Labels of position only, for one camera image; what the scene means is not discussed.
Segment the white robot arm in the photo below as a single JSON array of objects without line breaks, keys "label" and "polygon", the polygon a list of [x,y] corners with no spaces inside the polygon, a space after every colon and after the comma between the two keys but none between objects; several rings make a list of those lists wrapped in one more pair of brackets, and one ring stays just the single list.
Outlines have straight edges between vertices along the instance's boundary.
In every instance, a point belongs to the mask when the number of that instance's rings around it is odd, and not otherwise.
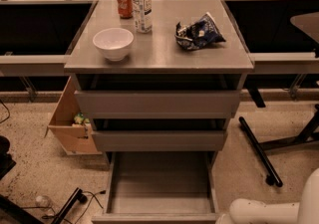
[{"label": "white robot arm", "polygon": [[266,204],[239,198],[216,224],[319,224],[319,168],[308,177],[299,202]]}]

